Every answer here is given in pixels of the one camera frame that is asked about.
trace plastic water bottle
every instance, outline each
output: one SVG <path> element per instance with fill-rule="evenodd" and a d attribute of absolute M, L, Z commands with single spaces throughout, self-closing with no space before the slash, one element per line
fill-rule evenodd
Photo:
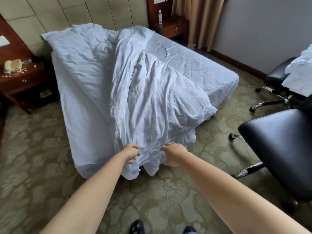
<path fill-rule="evenodd" d="M 162 24 L 162 13 L 161 13 L 161 10 L 159 10 L 159 13 L 158 13 L 158 23 Z"/>

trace chair seat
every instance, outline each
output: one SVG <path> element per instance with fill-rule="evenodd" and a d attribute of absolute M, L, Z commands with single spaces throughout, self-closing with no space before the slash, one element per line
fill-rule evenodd
<path fill-rule="evenodd" d="M 248 145 L 297 201 L 312 200 L 312 119 L 298 109 L 243 123 Z"/>
<path fill-rule="evenodd" d="M 275 90 L 278 90 L 278 91 L 283 91 L 287 89 L 282 86 L 283 81 L 289 75 L 289 74 L 285 74 L 285 69 L 294 59 L 296 59 L 296 57 L 292 57 L 284 61 L 274 70 L 272 70 L 269 74 L 267 74 L 265 78 L 265 84 L 268 86 L 272 86 Z"/>

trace black shoe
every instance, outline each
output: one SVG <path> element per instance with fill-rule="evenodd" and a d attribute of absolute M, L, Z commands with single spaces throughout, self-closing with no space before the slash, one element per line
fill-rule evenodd
<path fill-rule="evenodd" d="M 186 226 L 184 228 L 184 231 L 182 232 L 183 234 L 188 233 L 188 232 L 197 232 L 195 228 L 193 228 L 192 226 Z"/>
<path fill-rule="evenodd" d="M 142 220 L 135 220 L 130 226 L 130 234 L 145 234 Z"/>

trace floral carpet pattern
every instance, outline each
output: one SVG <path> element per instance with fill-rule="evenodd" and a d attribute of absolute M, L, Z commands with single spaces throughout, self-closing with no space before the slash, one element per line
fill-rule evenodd
<path fill-rule="evenodd" d="M 238 126 L 247 120 L 285 108 L 263 107 L 250 114 L 250 106 L 275 96 L 255 93 L 255 87 L 263 84 L 261 80 L 202 54 L 235 71 L 240 81 L 224 108 L 196 129 L 197 140 L 189 150 L 234 174 L 258 159 L 243 141 L 229 142 L 228 134 L 237 133 Z M 4 130 L 0 150 L 0 233 L 39 233 L 85 181 L 71 158 L 60 102 L 31 115 L 12 106 Z M 280 200 L 290 198 L 266 169 L 241 182 L 278 207 Z M 311 206 L 304 205 L 294 218 L 311 230 L 311 213 Z M 200 234 L 230 233 L 179 168 L 161 166 L 153 177 L 142 170 L 132 181 L 121 177 L 98 233 L 128 233 L 137 218 L 145 223 L 146 233 L 181 233 L 186 225 L 193 225 Z"/>

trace black office chair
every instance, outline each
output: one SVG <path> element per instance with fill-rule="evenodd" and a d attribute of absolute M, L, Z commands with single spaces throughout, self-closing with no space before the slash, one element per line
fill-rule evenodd
<path fill-rule="evenodd" d="M 266 167 L 292 195 L 294 204 L 312 200 L 312 95 L 299 106 L 241 124 L 240 135 L 229 139 L 247 142 L 260 163 L 233 177 L 239 179 Z M 294 206 L 282 203 L 286 211 Z"/>
<path fill-rule="evenodd" d="M 255 89 L 257 93 L 260 92 L 261 89 L 266 89 L 275 94 L 276 96 L 282 98 L 280 100 L 274 100 L 274 101 L 267 101 L 258 103 L 255 106 L 252 106 L 249 111 L 255 112 L 255 110 L 259 107 L 268 106 L 268 105 L 276 105 L 276 104 L 285 104 L 290 106 L 289 99 L 291 95 L 281 95 L 282 93 L 285 93 L 288 91 L 288 88 L 285 88 L 282 86 L 283 81 L 287 78 L 289 74 L 285 74 L 286 67 L 294 60 L 296 57 L 292 57 L 286 61 L 284 61 L 282 64 L 280 64 L 278 67 L 276 67 L 274 70 L 272 70 L 269 74 L 267 74 L 264 83 L 265 86 L 260 86 Z"/>

